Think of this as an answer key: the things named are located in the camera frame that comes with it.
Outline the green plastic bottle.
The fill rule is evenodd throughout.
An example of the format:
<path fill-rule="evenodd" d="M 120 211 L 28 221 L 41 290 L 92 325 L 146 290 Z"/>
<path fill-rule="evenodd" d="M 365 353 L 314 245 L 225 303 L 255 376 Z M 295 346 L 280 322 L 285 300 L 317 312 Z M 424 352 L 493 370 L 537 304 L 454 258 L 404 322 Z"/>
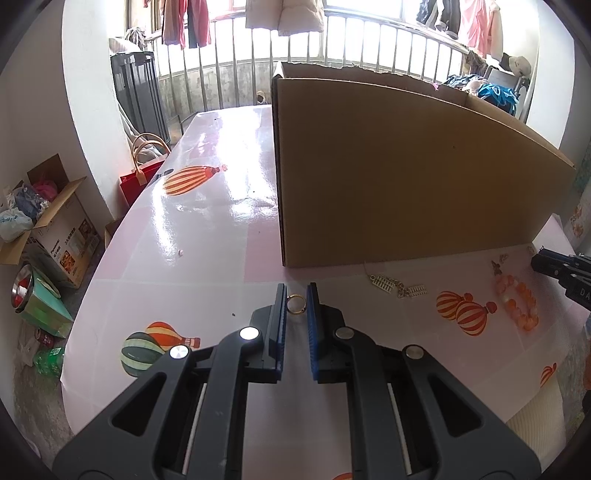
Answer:
<path fill-rule="evenodd" d="M 40 349 L 34 356 L 33 365 L 43 376 L 59 378 L 62 372 L 65 348 Z"/>

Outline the metal balcony railing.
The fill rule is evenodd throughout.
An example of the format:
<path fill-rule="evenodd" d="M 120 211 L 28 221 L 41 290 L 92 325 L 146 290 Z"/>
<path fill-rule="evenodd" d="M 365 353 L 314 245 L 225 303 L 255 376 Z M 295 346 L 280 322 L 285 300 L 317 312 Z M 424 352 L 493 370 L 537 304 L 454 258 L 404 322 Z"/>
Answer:
<path fill-rule="evenodd" d="M 462 74 L 469 56 L 442 32 L 339 8 L 325 11 L 321 32 L 252 29 L 245 12 L 235 11 L 211 21 L 204 48 L 168 46 L 158 34 L 148 45 L 167 115 L 181 123 L 200 112 L 270 103 L 283 64 L 356 67 L 442 84 Z"/>

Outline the wheelchair with clothes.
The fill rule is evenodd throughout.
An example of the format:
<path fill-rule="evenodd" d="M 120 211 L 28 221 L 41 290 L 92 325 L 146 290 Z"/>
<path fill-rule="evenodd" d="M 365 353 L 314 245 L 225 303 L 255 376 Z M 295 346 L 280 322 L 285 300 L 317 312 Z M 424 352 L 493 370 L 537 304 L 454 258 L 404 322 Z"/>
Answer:
<path fill-rule="evenodd" d="M 460 75 L 449 75 L 446 86 L 468 92 L 521 119 L 533 67 L 524 56 L 501 55 L 484 59 L 470 51 Z"/>

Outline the red tote bag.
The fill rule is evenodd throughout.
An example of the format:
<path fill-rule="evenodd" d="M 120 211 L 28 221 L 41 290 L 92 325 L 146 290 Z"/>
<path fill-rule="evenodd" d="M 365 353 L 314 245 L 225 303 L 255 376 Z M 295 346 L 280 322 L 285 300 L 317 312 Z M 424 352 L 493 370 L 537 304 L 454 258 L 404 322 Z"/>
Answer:
<path fill-rule="evenodd" d="M 153 159 L 141 164 L 139 155 L 148 146 L 159 147 L 163 152 L 157 151 Z M 142 133 L 133 139 L 131 144 L 132 170 L 119 178 L 120 191 L 128 207 L 131 207 L 137 200 L 170 153 L 171 150 L 166 142 L 153 133 Z"/>

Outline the silver gold earrings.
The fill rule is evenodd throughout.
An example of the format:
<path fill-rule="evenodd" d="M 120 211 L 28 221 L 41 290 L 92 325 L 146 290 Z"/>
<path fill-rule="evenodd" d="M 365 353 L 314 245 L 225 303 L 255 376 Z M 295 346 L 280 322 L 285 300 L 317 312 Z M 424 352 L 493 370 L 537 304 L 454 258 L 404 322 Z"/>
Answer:
<path fill-rule="evenodd" d="M 399 298 L 416 298 L 428 293 L 425 285 L 406 285 L 402 281 L 384 275 L 368 274 L 373 286 L 384 293 L 396 293 Z"/>

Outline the beige puffer jacket hanging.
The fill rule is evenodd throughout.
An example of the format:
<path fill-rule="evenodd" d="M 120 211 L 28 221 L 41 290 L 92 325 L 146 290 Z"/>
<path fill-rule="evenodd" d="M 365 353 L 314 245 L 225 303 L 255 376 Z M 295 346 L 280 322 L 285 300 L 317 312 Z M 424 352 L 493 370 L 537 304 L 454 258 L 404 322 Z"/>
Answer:
<path fill-rule="evenodd" d="M 280 36 L 324 31 L 324 3 L 317 0 L 247 0 L 245 25 Z"/>

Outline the pink hanging garment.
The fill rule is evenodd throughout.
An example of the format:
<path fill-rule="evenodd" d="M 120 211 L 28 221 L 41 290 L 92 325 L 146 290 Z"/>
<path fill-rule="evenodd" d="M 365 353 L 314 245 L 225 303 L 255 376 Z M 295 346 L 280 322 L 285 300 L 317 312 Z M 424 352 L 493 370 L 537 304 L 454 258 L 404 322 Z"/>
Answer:
<path fill-rule="evenodd" d="M 503 25 L 501 9 L 496 1 L 461 1 L 460 39 L 481 57 L 503 56 Z"/>

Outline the large brown cardboard box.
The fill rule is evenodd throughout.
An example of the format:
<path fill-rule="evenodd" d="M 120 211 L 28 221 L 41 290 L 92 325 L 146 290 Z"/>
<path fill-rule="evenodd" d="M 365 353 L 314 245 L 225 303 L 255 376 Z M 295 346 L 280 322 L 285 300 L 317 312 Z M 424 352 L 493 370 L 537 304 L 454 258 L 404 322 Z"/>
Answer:
<path fill-rule="evenodd" d="M 271 115 L 287 268 L 526 244 L 576 173 L 515 117 L 407 75 L 283 64 Z"/>

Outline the red hanging clothes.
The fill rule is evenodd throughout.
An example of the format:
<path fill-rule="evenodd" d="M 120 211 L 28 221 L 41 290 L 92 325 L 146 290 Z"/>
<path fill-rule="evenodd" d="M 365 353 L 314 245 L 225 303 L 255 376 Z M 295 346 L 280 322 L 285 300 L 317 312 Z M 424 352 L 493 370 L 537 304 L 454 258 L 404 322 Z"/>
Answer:
<path fill-rule="evenodd" d="M 163 45 L 184 49 L 211 44 L 206 0 L 144 1 L 143 7 L 153 12 Z"/>

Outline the green paper bag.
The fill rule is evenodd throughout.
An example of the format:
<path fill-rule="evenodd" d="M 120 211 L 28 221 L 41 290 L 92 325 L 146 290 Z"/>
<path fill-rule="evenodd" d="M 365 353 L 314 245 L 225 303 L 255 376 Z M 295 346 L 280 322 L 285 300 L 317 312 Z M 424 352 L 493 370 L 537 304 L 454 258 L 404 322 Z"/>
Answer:
<path fill-rule="evenodd" d="M 59 339 L 66 339 L 73 318 L 57 288 L 30 263 L 24 263 L 11 288 L 14 311 L 31 325 Z"/>

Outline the dark grey folded rack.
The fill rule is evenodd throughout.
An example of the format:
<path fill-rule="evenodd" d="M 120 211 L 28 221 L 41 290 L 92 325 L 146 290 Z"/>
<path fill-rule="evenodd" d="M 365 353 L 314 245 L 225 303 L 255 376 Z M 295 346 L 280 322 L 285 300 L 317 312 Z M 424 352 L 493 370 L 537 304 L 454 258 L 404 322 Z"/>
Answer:
<path fill-rule="evenodd" d="M 153 53 L 117 53 L 110 57 L 110 63 L 117 100 L 133 127 L 168 143 Z"/>

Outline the open cardboard box with bags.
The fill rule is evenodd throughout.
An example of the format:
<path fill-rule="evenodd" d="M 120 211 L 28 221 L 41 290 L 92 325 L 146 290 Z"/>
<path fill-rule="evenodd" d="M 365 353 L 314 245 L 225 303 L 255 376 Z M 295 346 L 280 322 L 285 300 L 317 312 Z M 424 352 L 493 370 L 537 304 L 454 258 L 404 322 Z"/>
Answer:
<path fill-rule="evenodd" d="M 30 185 L 42 180 L 54 183 L 57 195 L 30 230 L 1 244 L 1 263 L 14 266 L 29 261 L 57 286 L 77 289 L 99 243 L 77 197 L 85 179 L 69 179 L 58 155 L 29 170 L 27 177 Z"/>

